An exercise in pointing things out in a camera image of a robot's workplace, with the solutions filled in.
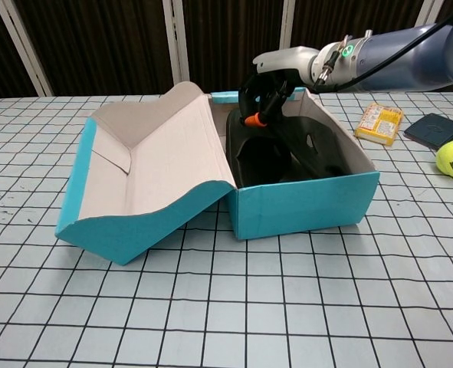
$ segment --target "yellow box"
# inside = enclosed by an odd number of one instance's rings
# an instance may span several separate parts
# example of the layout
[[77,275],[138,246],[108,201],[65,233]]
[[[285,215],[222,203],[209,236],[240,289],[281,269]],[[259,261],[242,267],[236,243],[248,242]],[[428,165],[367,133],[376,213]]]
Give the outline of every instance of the yellow box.
[[403,111],[398,107],[385,107],[371,103],[354,132],[358,138],[391,146],[395,141]]

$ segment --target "black grid line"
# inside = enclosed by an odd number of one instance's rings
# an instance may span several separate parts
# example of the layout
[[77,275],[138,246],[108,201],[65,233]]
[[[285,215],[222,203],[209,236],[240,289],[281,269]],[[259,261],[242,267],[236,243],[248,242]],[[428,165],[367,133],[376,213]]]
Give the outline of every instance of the black grid line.
[[366,312],[364,311],[364,307],[362,307],[363,302],[361,300],[361,295],[359,293],[359,288],[357,287],[356,279],[354,278],[353,266],[350,263],[350,257],[349,257],[349,254],[347,253],[346,242],[343,239],[342,232],[340,232],[340,237],[342,239],[343,248],[344,248],[345,253],[346,253],[345,256],[346,256],[346,259],[347,259],[347,263],[349,264],[350,274],[352,276],[354,287],[356,289],[357,299],[359,300],[359,304],[361,304],[361,312],[363,313],[364,324],[366,325],[367,333],[368,333],[368,336],[369,336],[369,341],[371,342],[371,347],[373,348],[374,357],[376,358],[376,363],[378,364],[378,367],[381,368],[381,363],[379,362],[378,353],[376,352],[376,348],[374,346],[374,341],[373,341],[373,336],[371,334],[371,329],[369,328],[369,324],[367,322]]
[[85,324],[83,325],[83,329],[81,330],[80,336],[78,337],[78,341],[76,343],[76,347],[74,348],[73,354],[71,355],[70,361],[74,360],[74,357],[78,351],[78,347],[80,346],[81,340],[83,339],[83,335],[85,333],[85,330],[88,328],[88,323],[90,322],[91,314],[95,308],[95,305],[97,304],[98,297],[100,296],[100,292],[102,291],[103,284],[105,283],[105,280],[107,279],[107,275],[109,274],[109,268],[106,270],[105,275],[102,278],[102,282],[100,283],[100,288],[98,289],[97,296],[94,298],[94,302],[91,306],[90,313],[88,314],[87,320],[85,321]]
[[[41,267],[41,269],[44,269],[44,270],[66,270],[66,271],[71,271],[72,268],[43,268]],[[78,271],[101,271],[100,269],[97,269],[97,268],[92,268],[92,269],[87,269],[87,268],[82,268],[82,269],[79,269],[78,268]],[[135,274],[139,274],[139,272],[137,271],[126,271],[128,273],[135,273]],[[109,270],[108,271],[109,274],[112,274],[113,273],[113,270]],[[174,275],[174,274],[177,274],[177,275],[184,275],[184,274],[193,274],[193,275],[198,275],[198,276],[209,276],[210,274],[207,274],[205,272],[148,272],[148,273],[151,273],[151,274],[171,274],[171,275]],[[232,277],[235,277],[235,276],[244,276],[243,274],[242,275],[239,275],[239,274],[234,274],[234,273],[224,273],[224,274],[212,274],[212,276],[232,276]],[[279,278],[280,275],[279,274],[250,274],[248,275],[248,277],[250,278]],[[415,282],[415,283],[420,283],[420,284],[425,284],[426,282],[429,282],[428,280],[420,280],[420,279],[416,279],[416,278],[351,278],[350,276],[310,276],[310,275],[286,275],[286,277],[296,277],[296,278],[303,278],[303,279],[313,279],[313,278],[316,278],[316,279],[320,279],[320,280],[369,280],[369,281],[378,281],[378,280],[394,280],[394,281],[411,281],[411,282]],[[449,283],[449,284],[453,284],[453,280],[431,280],[432,283]],[[0,294],[19,294],[19,293],[10,293],[8,291],[4,291],[4,292],[0,292]],[[32,294],[37,294],[37,295],[55,295],[55,294],[38,294],[38,293],[32,293]]]
[[[68,366],[72,363],[79,363],[79,364],[87,364],[89,366],[106,366],[108,363],[102,363],[102,362],[94,362],[94,361],[89,361],[89,360],[22,360],[22,359],[9,359],[9,358],[0,358],[0,362],[17,362],[17,363],[67,363]],[[190,365],[176,365],[176,364],[167,364],[166,366],[157,366],[155,364],[139,364],[139,363],[119,363],[119,366],[130,366],[130,367],[137,367],[137,366],[142,366],[142,367],[159,367],[159,368],[197,368],[197,366],[190,366]],[[222,366],[202,366],[201,368],[224,368]]]
[[[349,306],[353,308],[359,309],[359,306]],[[30,326],[30,327],[44,327],[46,324],[23,324],[23,323],[10,323],[8,326]],[[48,327],[79,327],[82,328],[84,325],[82,324],[47,324]],[[123,330],[122,327],[115,327],[115,326],[99,326],[99,329],[102,330]],[[201,333],[204,334],[206,331],[202,329],[196,329],[196,330],[191,330],[191,329],[180,329],[180,328],[169,328],[169,329],[161,329],[161,328],[152,328],[152,327],[127,327],[126,330],[134,330],[134,331],[156,331],[156,332],[186,332],[186,333]],[[208,334],[231,334],[231,335],[266,335],[266,336],[281,336],[285,337],[286,334],[282,332],[256,332],[256,331],[251,331],[247,333],[239,333],[235,331],[207,331]],[[290,337],[327,337],[326,334],[322,333],[289,333]],[[447,342],[447,343],[453,343],[453,339],[438,339],[438,338],[432,338],[432,337],[426,337],[426,338],[420,338],[420,337],[378,337],[378,336],[364,336],[364,335],[343,335],[339,333],[332,333],[330,334],[331,337],[337,337],[337,338],[360,338],[360,339],[366,339],[366,340],[404,340],[404,341],[411,341],[411,342],[417,342],[417,341],[430,341],[430,342]]]
[[396,300],[396,307],[398,309],[400,309],[400,312],[401,312],[401,315],[402,315],[402,318],[403,318],[403,321],[405,323],[405,327],[407,329],[407,331],[409,332],[409,335],[410,335],[410,339],[412,340],[412,343],[413,343],[413,346],[415,348],[415,352],[417,353],[417,356],[419,357],[419,360],[420,360],[420,363],[422,364],[422,366],[425,366],[424,364],[424,361],[422,359],[422,356],[420,355],[420,352],[419,352],[419,349],[417,347],[417,343],[415,342],[415,338],[413,336],[413,332],[412,330],[410,329],[410,326],[409,326],[409,322],[407,321],[407,317],[405,316],[405,313],[403,313],[403,310],[406,309],[406,306],[403,307],[401,302],[400,302],[400,297],[398,296],[398,293],[396,292],[396,289],[395,289],[395,285],[393,284],[393,279],[390,277],[389,275],[389,271],[388,271],[388,266],[386,265],[385,261],[384,261],[384,258],[381,254],[381,250],[379,249],[379,246],[378,246],[378,242],[376,241],[376,239],[374,238],[374,242],[376,244],[376,247],[378,248],[378,253],[379,253],[379,256],[381,257],[381,260],[382,260],[382,265],[383,267],[385,268],[385,273],[386,273],[386,276],[388,277],[388,280],[389,280],[389,283],[391,285],[391,288],[392,288],[392,294],[394,295],[395,297],[395,300]]
[[[53,228],[54,227],[52,225],[46,225],[46,226],[49,227],[49,228]],[[19,246],[19,245],[14,245],[14,244],[2,244],[2,245],[4,247]],[[25,245],[32,245],[32,246],[38,246],[38,247],[47,247],[47,248],[53,247],[53,245],[36,245],[36,244],[29,244],[29,243],[25,243]],[[60,246],[60,247],[69,246],[70,247],[70,245],[58,245],[58,246]],[[156,248],[154,250],[174,251],[174,249],[165,249],[165,248]],[[212,252],[212,251],[209,251],[207,249],[199,249],[199,248],[189,248],[189,249],[184,249],[184,251],[194,251],[194,252],[203,252],[203,253],[240,253],[240,254],[246,253],[245,251],[239,251],[239,250],[226,251],[226,250],[222,250],[222,249],[217,249],[214,252]],[[255,253],[259,254],[259,255],[271,255],[272,254],[271,251],[256,251]],[[301,252],[301,251],[286,251],[285,254],[289,254],[289,255],[312,255],[313,253],[312,252]],[[345,255],[345,253],[342,250],[331,252],[331,253],[326,253],[326,252],[322,252],[321,251],[321,252],[317,252],[317,255]],[[379,255],[377,253],[375,253],[375,254],[350,253],[349,255],[354,256],[354,257],[367,257],[367,258],[379,257]],[[401,255],[401,254],[397,254],[397,253],[385,253],[384,255],[381,255],[381,256],[382,257],[415,258],[415,259],[431,259],[431,258],[450,258],[450,259],[453,259],[453,255],[447,255],[447,254],[444,254],[444,255],[416,255],[414,257],[412,255]],[[24,268],[24,269],[28,269],[28,270],[39,268],[38,266],[14,266],[14,265],[3,266],[3,265],[0,265],[0,268],[5,268],[5,267]],[[72,267],[65,267],[63,265],[61,267],[57,267],[57,268],[56,267],[45,267],[45,266],[44,266],[44,268],[48,269],[48,270],[72,269]],[[94,270],[94,269],[95,268],[80,268],[80,270],[82,270],[82,271],[91,271],[91,270]],[[140,272],[140,271],[139,270],[128,270],[127,272]],[[147,271],[147,272],[167,273],[166,271],[164,271],[164,272],[161,272],[161,271]],[[179,274],[188,274],[188,273],[192,273],[192,274],[206,274],[207,275],[207,273],[205,273],[205,272],[179,271]]]
[[291,344],[290,344],[290,331],[289,322],[287,320],[287,306],[286,306],[286,286],[284,284],[284,271],[282,267],[282,251],[281,251],[281,237],[277,236],[277,248],[279,251],[279,267],[281,268],[281,287],[282,287],[282,304],[284,308],[284,326],[286,328],[286,344],[287,344],[287,361],[289,362],[289,368],[292,368],[293,364],[291,361]]
[[318,272],[318,266],[317,266],[317,256],[315,255],[315,251],[314,251],[314,248],[313,248],[313,239],[311,237],[311,233],[310,233],[310,246],[313,249],[313,263],[314,263],[315,272],[316,272],[316,275],[317,275],[318,292],[320,293],[321,306],[322,306],[322,310],[323,310],[323,319],[324,319],[324,322],[325,322],[325,328],[327,329],[328,344],[330,345],[330,354],[332,355],[333,367],[336,368],[335,353],[333,352],[332,337],[330,335],[330,327],[328,326],[327,310],[325,308],[326,305],[323,302],[323,290],[322,290],[322,287],[321,287],[320,273]]
[[[245,333],[248,333],[248,240],[245,240]],[[248,335],[245,336],[245,366],[248,366]]]
[[[184,232],[183,232],[183,235],[182,235],[182,244],[180,245],[179,259],[177,261],[176,272],[175,272],[175,276],[173,278],[173,286],[172,286],[172,293],[171,293],[172,297],[173,297],[173,293],[175,292],[175,287],[176,287],[176,283],[177,283],[177,277],[179,276],[180,259],[182,258],[182,251],[183,251],[183,245],[185,243],[185,234],[186,234],[186,232],[187,232],[187,224],[185,224],[185,226],[184,226]],[[166,327],[168,326],[168,322],[169,322],[169,318],[170,318],[170,311],[171,310],[172,310],[172,301],[169,302],[168,309],[166,311],[165,327],[163,329],[162,340],[161,340],[161,343],[159,345],[158,358],[156,359],[156,365],[157,366],[159,365],[159,361],[160,361],[160,359],[162,357],[163,345],[165,344],[165,338],[166,338]]]
[[[352,280],[350,278],[334,278],[334,280]],[[389,280],[377,280],[377,281],[394,281],[392,279]],[[0,292],[0,294],[7,294],[7,295],[19,295],[19,296],[39,296],[39,297],[57,297],[60,296],[61,294],[39,294],[39,293],[17,293],[17,292]],[[78,298],[88,298],[88,299],[94,299],[95,295],[88,295],[88,294],[63,294],[61,295],[63,297],[78,297]],[[202,302],[202,303],[207,303],[208,301],[213,301],[215,303],[230,303],[230,304],[279,304],[276,301],[249,301],[249,302],[244,302],[244,301],[228,301],[224,299],[191,299],[187,297],[177,297],[177,298],[167,298],[167,297],[123,297],[123,296],[108,296],[108,295],[100,295],[100,299],[122,299],[122,300],[129,300],[129,301],[197,301],[197,302]],[[317,306],[317,307],[322,307],[327,306],[327,307],[357,307],[360,309],[361,307],[364,308],[382,308],[382,309],[426,309],[428,311],[453,311],[453,307],[429,307],[425,305],[385,305],[385,304],[354,304],[354,303],[328,303],[328,302],[323,302],[323,303],[314,303],[314,302],[295,302],[295,301],[287,301],[285,303],[286,305],[309,305],[309,306]],[[1,325],[5,324],[12,324],[12,325],[18,325],[18,326],[44,326],[44,324],[38,324],[38,323],[32,323],[32,322],[0,322]],[[76,326],[83,326],[83,325],[76,325],[76,324],[53,324],[49,323],[48,326],[62,326],[62,327],[76,327]],[[127,327],[127,329],[130,330],[155,330],[153,328],[147,328],[147,327]]]
[[[219,203],[216,204],[216,220],[215,220],[215,230],[218,229],[218,220],[219,220]],[[201,366],[204,365],[204,354],[205,354],[205,339],[208,331],[208,318],[209,318],[209,301],[211,300],[211,285],[212,285],[212,269],[214,268],[214,254],[216,250],[216,236],[217,232],[214,233],[214,238],[212,239],[212,256],[211,256],[211,267],[209,272],[209,285],[208,285],[208,297],[205,305],[205,320],[204,320],[204,337],[202,338],[202,352],[201,352]]]
[[140,272],[140,276],[139,276],[139,278],[137,280],[136,288],[134,290],[134,295],[132,296],[132,298],[130,298],[131,299],[131,305],[130,305],[129,310],[127,312],[126,322],[125,322],[124,327],[122,329],[122,333],[120,335],[119,343],[117,344],[116,353],[115,353],[115,355],[113,357],[113,365],[117,364],[117,357],[119,356],[120,347],[122,345],[124,334],[126,333],[127,325],[129,323],[129,319],[131,317],[131,313],[133,312],[134,301],[136,300],[137,291],[140,289],[140,282],[143,279],[143,275],[144,275],[143,270],[144,270],[144,267],[146,265],[146,261],[147,260],[148,260],[148,253],[146,253],[146,255],[144,256],[143,266],[141,267],[141,272]]

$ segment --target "white grid mat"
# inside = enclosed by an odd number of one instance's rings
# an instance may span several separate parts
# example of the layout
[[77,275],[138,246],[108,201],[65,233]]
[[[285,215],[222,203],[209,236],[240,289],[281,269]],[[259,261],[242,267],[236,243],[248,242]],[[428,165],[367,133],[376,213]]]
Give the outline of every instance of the white grid mat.
[[[236,241],[212,206],[120,267],[56,241],[85,119],[105,101],[0,100],[0,367],[453,367],[453,179],[402,133],[360,141],[381,172],[358,225]],[[403,131],[453,94],[328,94],[349,130],[372,101]]]

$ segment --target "blue box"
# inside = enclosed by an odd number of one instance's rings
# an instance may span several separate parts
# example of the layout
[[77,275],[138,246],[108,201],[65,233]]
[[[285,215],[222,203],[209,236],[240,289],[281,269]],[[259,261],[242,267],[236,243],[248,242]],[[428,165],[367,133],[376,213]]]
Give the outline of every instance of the blue box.
[[[238,94],[213,93],[210,104],[217,131],[224,140],[226,117],[238,107]],[[353,174],[232,190],[227,195],[228,209],[238,239],[357,224],[378,186],[379,172],[356,139],[307,90],[296,89],[283,110],[286,116],[311,117],[330,126]]]
[[224,154],[234,92],[204,95],[182,82],[159,99],[107,104],[87,120],[56,236],[126,264],[226,197],[237,238],[353,225],[371,203],[379,173],[307,90],[286,116],[308,116],[336,132],[348,176],[236,189]]

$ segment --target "blue cardboard edge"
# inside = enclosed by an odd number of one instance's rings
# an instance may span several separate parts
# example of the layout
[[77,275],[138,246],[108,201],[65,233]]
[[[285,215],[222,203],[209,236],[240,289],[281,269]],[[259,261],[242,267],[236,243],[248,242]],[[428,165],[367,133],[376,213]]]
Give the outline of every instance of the blue cardboard edge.
[[[299,100],[297,97],[298,93],[305,91],[304,87],[297,87],[294,89],[294,92],[287,98],[288,101]],[[211,92],[212,102],[214,104],[237,104],[238,103],[238,91],[237,90],[227,90],[224,92]]]
[[232,189],[222,180],[203,182],[159,211],[84,218],[63,228],[60,238],[126,265]]
[[[335,178],[282,182],[237,189],[228,194],[228,206],[234,233],[238,239],[243,240],[305,232],[318,228],[354,225],[359,223],[366,214],[374,198],[379,177],[380,172],[374,170]],[[356,196],[345,195],[344,198],[348,199],[349,202],[352,201],[352,203],[350,205],[345,203],[344,206],[332,205],[335,213],[330,211],[330,214],[318,212],[317,209],[320,207],[313,203],[313,198],[309,198],[309,203],[313,204],[311,207],[307,205],[307,200],[304,198],[296,200],[292,198],[293,196],[310,197],[312,191],[320,191],[320,188],[326,186],[336,190],[333,193],[334,195],[339,195],[340,190],[345,187],[348,191],[347,194],[356,194]],[[259,196],[260,198],[269,198],[269,200],[267,202],[259,200]],[[260,204],[260,207],[252,205],[252,201]],[[277,203],[275,211],[281,209],[285,203],[290,203],[291,205],[288,208],[289,212],[292,213],[286,213],[281,217],[276,215],[275,222],[271,222],[272,219],[268,218],[268,213],[273,210],[271,204],[273,201]],[[259,218],[259,216],[262,217],[262,214],[266,215],[267,218]]]
[[96,132],[97,122],[94,118],[89,117],[81,134],[80,144],[78,145],[73,169],[67,184],[66,194],[64,195],[63,205],[56,225],[56,237],[65,227],[78,220],[87,184],[88,169],[90,168],[90,158]]

